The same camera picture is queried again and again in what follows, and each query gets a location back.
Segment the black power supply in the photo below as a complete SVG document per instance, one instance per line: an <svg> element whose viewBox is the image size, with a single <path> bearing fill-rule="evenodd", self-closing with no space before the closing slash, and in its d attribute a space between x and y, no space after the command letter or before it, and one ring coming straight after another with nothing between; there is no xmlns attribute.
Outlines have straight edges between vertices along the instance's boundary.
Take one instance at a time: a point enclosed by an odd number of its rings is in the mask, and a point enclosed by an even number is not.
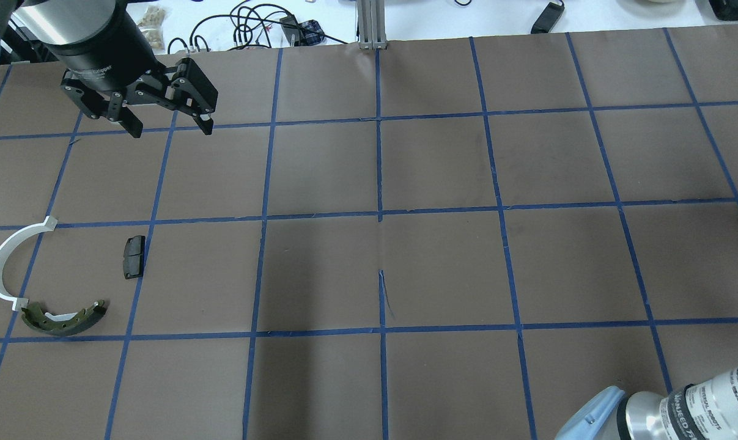
<svg viewBox="0 0 738 440"><path fill-rule="evenodd" d="M738 0L709 0L719 20L738 21Z"/></svg>
<svg viewBox="0 0 738 440"><path fill-rule="evenodd" d="M539 17L537 17L537 21L534 22L534 25L531 27L531 33L533 34L547 34L551 31L554 25L556 25L556 22L559 21L559 17L562 17L562 13L564 12L564 2L561 3L561 5L557 5L556 3L548 3L548 6L545 6L545 9L543 9L542 14L540 14Z"/></svg>

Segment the blue curved object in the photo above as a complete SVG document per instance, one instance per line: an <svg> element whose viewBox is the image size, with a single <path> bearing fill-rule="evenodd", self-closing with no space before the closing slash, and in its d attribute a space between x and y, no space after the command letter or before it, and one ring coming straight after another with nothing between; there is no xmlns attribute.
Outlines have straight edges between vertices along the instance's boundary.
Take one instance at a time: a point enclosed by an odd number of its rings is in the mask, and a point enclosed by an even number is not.
<svg viewBox="0 0 738 440"><path fill-rule="evenodd" d="M619 387L605 388L564 424L554 440L593 440L624 395Z"/></svg>

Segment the black box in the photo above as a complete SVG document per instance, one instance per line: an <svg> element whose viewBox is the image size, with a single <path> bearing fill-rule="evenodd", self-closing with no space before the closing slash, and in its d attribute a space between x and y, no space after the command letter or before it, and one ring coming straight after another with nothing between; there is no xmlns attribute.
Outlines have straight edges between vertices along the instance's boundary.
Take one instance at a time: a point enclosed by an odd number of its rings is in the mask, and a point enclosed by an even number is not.
<svg viewBox="0 0 738 440"><path fill-rule="evenodd" d="M738 21L738 0L709 0L719 20Z"/></svg>

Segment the metal post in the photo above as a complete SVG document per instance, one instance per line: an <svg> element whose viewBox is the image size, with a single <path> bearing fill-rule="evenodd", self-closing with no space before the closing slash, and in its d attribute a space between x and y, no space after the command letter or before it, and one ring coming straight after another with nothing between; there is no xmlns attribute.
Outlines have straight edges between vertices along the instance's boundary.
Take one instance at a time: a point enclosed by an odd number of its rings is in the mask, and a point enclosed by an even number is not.
<svg viewBox="0 0 738 440"><path fill-rule="evenodd" d="M386 48L385 0L357 0L358 42L364 50Z"/></svg>

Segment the curved white bracket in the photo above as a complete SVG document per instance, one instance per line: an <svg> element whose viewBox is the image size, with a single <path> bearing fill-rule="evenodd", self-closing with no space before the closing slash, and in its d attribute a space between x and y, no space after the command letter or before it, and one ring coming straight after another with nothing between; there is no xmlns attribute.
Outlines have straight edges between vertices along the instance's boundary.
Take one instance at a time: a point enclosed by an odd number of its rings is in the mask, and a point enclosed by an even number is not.
<svg viewBox="0 0 738 440"><path fill-rule="evenodd" d="M29 225L23 229L19 229L13 235L7 237L2 245L0 245L0 298L5 301L13 301L13 311L18 312L22 307L26 307L29 304L27 298L17 298L7 292L5 288L5 282L2 279L2 273L5 270L5 263L7 259L13 254L13 251L18 248L20 243L24 243L27 238L34 237L36 234L47 233L53 231L56 228L58 220L48 215L42 223L35 223Z"/></svg>

